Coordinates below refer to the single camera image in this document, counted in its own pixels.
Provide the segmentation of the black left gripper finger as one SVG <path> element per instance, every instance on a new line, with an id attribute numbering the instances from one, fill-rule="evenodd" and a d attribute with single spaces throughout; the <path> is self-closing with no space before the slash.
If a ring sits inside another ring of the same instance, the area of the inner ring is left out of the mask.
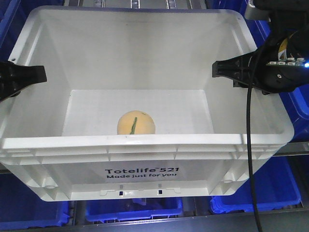
<path id="1" fill-rule="evenodd" d="M 0 62 L 0 100 L 17 96 L 30 85 L 47 81 L 44 66 L 22 66 Z"/>

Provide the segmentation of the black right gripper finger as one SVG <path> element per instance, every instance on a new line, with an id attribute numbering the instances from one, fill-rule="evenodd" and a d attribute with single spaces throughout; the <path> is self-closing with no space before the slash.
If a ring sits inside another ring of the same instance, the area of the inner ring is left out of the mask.
<path id="1" fill-rule="evenodd" d="M 212 64 L 213 78 L 225 77 L 233 81 L 233 87 L 249 87 L 255 84 L 253 75 L 255 52 L 250 52 L 227 60 L 215 61 Z"/>

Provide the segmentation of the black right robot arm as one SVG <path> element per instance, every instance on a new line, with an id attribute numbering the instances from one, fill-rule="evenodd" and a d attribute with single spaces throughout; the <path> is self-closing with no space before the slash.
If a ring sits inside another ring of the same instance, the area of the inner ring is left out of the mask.
<path id="1" fill-rule="evenodd" d="M 292 92 L 309 82 L 309 2 L 255 0 L 267 11 L 270 34 L 262 46 L 212 65 L 213 77 L 233 80 L 236 87 L 253 87 L 264 94 Z"/>

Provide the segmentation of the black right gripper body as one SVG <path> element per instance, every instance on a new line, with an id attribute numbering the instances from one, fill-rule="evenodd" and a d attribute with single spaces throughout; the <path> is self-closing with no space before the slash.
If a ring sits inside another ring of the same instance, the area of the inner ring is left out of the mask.
<path id="1" fill-rule="evenodd" d="M 292 92 L 309 83 L 309 30 L 300 29 L 267 46 L 255 69 L 253 87 L 264 95 Z"/>

